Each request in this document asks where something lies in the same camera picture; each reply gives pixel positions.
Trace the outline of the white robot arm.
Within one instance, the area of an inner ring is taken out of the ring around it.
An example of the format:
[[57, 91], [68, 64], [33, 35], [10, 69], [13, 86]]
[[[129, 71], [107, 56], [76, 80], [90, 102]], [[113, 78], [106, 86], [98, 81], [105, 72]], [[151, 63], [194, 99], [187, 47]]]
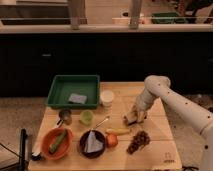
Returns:
[[213, 113], [176, 93], [170, 85], [166, 76], [146, 77], [144, 89], [134, 103], [136, 118], [142, 120], [157, 98], [163, 100], [205, 139], [200, 171], [213, 171]]

